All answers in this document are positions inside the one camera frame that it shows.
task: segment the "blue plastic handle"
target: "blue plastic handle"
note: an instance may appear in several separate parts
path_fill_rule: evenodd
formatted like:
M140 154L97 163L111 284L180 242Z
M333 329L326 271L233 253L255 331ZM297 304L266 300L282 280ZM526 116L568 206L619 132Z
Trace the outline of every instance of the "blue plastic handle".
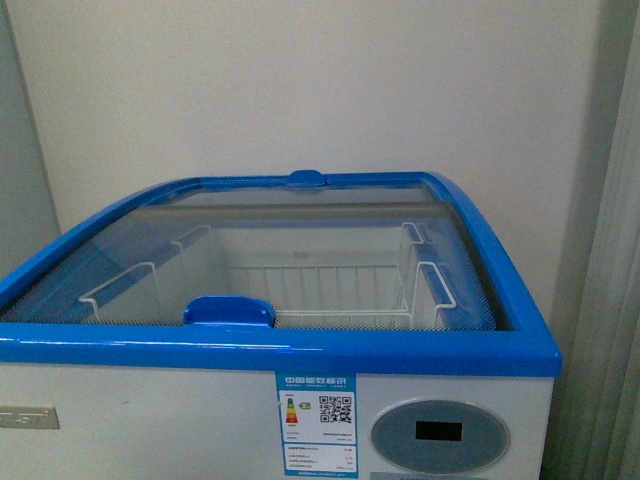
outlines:
M266 301L240 295L204 295L189 302L184 310L185 325L251 325L273 327L274 308Z

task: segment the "sliding glass lid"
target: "sliding glass lid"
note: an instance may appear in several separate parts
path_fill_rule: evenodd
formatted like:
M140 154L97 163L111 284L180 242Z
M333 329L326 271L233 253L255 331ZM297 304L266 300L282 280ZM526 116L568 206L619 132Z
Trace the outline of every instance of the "sliding glass lid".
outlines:
M508 328L447 204L197 203L125 215L30 285L0 321Z

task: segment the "qr code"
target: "qr code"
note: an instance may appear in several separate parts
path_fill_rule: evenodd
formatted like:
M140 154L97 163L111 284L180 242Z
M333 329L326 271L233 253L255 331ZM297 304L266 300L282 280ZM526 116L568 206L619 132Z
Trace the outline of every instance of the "qr code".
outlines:
M320 402L320 421L322 423L352 423L353 412L351 397L318 397Z

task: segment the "blue lid handle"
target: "blue lid handle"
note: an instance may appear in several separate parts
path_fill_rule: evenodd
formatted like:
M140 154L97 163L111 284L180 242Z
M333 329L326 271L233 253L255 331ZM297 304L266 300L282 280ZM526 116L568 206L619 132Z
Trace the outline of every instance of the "blue lid handle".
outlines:
M287 178L287 187L324 187L325 176L317 170L296 170Z
M204 295L189 302L185 325L273 327L274 308L266 301L240 295Z

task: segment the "white freezer body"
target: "white freezer body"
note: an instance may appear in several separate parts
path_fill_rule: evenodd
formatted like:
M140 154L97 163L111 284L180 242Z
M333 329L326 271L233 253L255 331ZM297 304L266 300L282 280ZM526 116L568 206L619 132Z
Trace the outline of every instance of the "white freezer body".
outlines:
M0 404L53 406L59 430L0 428L10 480L292 480L274 372L3 364ZM408 473L373 448L392 406L480 407L509 433L505 454L459 479L537 480L553 378L357 375L358 473ZM406 478L433 478L408 474Z

